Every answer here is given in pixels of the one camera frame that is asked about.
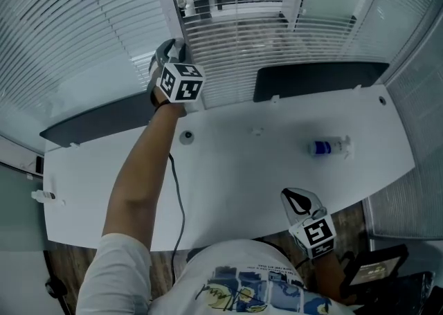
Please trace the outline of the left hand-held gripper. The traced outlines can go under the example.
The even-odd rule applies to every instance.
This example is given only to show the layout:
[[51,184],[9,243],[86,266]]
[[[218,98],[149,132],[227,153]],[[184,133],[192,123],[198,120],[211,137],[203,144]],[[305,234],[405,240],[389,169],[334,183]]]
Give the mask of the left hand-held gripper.
[[196,102],[204,87],[204,68],[202,65],[189,64],[190,51],[186,43],[179,49],[179,63],[169,62],[169,52],[175,42],[174,38],[164,41],[155,51],[156,62],[150,64],[151,80],[147,91],[152,102],[157,102],[154,87],[159,88],[168,102]]

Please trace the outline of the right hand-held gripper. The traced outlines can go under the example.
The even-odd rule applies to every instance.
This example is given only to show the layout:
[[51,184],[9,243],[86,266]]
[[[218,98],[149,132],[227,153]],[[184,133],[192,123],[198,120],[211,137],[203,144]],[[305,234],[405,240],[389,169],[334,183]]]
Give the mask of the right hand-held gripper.
[[280,197],[289,220],[289,234],[302,252],[315,259],[333,251],[336,230],[317,195],[300,188],[284,188]]

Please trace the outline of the person's left hand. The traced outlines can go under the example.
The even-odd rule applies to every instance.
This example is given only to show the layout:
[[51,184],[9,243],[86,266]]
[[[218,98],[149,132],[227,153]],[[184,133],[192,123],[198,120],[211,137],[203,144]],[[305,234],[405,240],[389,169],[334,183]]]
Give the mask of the person's left hand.
[[161,78],[162,72],[163,72],[163,65],[159,64],[159,61],[157,60],[156,56],[153,55],[149,66],[150,81],[147,86],[147,92],[150,94],[151,103],[155,107],[159,107],[162,102],[169,101],[168,98],[165,96],[165,94],[157,86],[157,81],[158,79]]

